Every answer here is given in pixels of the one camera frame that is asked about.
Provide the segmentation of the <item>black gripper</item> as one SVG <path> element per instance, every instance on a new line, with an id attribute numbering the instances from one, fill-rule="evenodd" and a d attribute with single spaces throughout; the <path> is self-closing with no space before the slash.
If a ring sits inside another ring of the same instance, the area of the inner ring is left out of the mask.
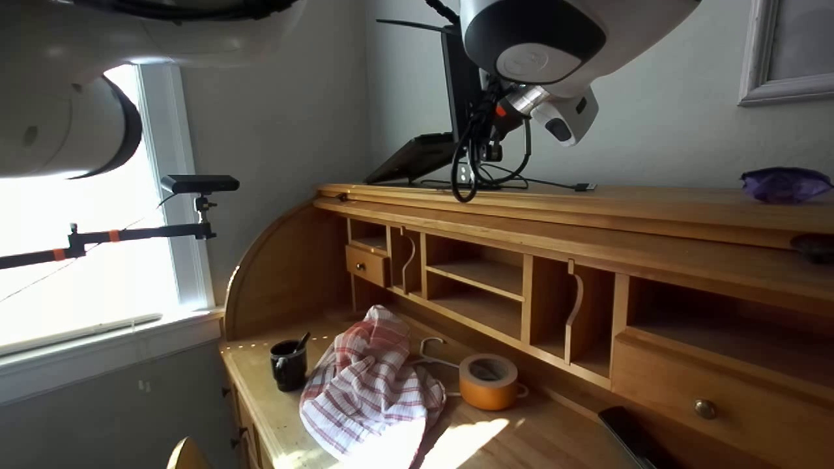
<path id="1" fill-rule="evenodd" d="M 455 25 L 441 28 L 441 50 L 454 137 L 467 148 L 479 148 L 485 161 L 499 161 L 503 135 L 494 131 L 499 84 L 482 77 L 482 70 L 463 54 Z"/>

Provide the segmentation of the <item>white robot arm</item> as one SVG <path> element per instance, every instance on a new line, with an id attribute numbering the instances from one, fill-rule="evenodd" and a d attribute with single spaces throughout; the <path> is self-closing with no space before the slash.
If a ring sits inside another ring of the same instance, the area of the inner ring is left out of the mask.
<path id="1" fill-rule="evenodd" d="M 441 12 L 485 73 L 579 96 L 682 23 L 700 0 L 459 0 Z M 97 176 L 129 161 L 144 116 L 120 64 L 244 64 L 305 0 L 0 0 L 0 175 Z"/>

